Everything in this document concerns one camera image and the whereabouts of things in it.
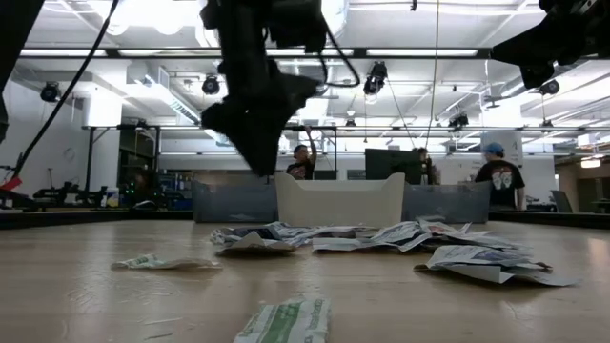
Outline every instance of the pole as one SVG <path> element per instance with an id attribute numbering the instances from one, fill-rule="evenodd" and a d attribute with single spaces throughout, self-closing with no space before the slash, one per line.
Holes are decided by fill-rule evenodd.
<path id="1" fill-rule="evenodd" d="M 152 160 L 152 169 L 154 172 L 159 172 L 159 154 L 161 154 L 161 128 L 155 127 L 154 137 L 154 159 Z"/>
<path id="2" fill-rule="evenodd" d="M 89 151 L 87 152 L 87 178 L 85 181 L 85 195 L 89 197 L 89 189 L 92 180 L 93 140 L 95 128 L 89 128 Z"/>
<path id="3" fill-rule="evenodd" d="M 335 129 L 335 180 L 339 179 L 339 170 L 338 167 L 336 166 L 336 150 L 338 149 L 338 145 L 336 144 L 336 129 Z"/>

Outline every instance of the person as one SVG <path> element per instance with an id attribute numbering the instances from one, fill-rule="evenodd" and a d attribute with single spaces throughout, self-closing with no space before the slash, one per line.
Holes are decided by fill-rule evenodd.
<path id="1" fill-rule="evenodd" d="M 425 185 L 438 185 L 438 170 L 432 164 L 432 158 L 428 155 L 428 150 L 426 148 L 413 148 L 412 152 L 419 154 L 419 161 L 421 161 L 421 183 Z"/>
<path id="2" fill-rule="evenodd" d="M 490 205 L 499 210 L 523 210 L 525 183 L 519 168 L 504 160 L 504 148 L 491 143 L 483 149 L 487 163 L 478 170 L 475 182 L 492 182 Z"/>
<path id="3" fill-rule="evenodd" d="M 314 140 L 312 139 L 312 128 L 305 127 L 305 132 L 309 138 L 309 144 L 312 149 L 312 154 L 307 151 L 307 146 L 299 144 L 295 148 L 296 162 L 288 166 L 286 173 L 292 175 L 297 180 L 313 180 L 315 161 L 317 160 L 317 150 L 315 149 Z"/>

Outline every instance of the desk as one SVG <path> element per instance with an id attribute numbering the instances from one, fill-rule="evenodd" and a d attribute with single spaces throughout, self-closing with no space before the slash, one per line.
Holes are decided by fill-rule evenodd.
<path id="1" fill-rule="evenodd" d="M 333 301 L 332 343 L 607 342 L 610 233 L 490 222 L 535 248 L 574 288 L 502 287 L 415 273 L 430 255 L 312 254 L 218 258 L 218 272 L 112 272 L 155 252 L 214 258 L 217 226 L 122 221 L 0 232 L 0 333 L 19 343 L 232 342 L 262 302 Z M 146 325 L 147 322 L 165 321 Z"/>

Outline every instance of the graphic t-shirt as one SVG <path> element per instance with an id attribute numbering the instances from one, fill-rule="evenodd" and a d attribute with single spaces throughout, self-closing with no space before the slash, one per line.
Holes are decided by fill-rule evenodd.
<path id="1" fill-rule="evenodd" d="M 297 180 L 313 180 L 314 169 L 315 164 L 307 160 L 306 162 L 297 162 L 288 166 L 286 173 L 292 175 Z"/>
<path id="2" fill-rule="evenodd" d="M 517 208 L 515 190 L 525 187 L 521 172 L 514 164 L 504 160 L 487 162 L 478 171 L 476 182 L 491 181 L 490 204 Z"/>

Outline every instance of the baseball cap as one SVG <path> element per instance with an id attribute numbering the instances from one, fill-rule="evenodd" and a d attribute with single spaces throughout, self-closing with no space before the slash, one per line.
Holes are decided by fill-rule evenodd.
<path id="1" fill-rule="evenodd" d="M 500 145 L 500 143 L 494 142 L 486 145 L 485 149 L 483 149 L 483 152 L 500 153 L 504 152 L 504 148 Z"/>

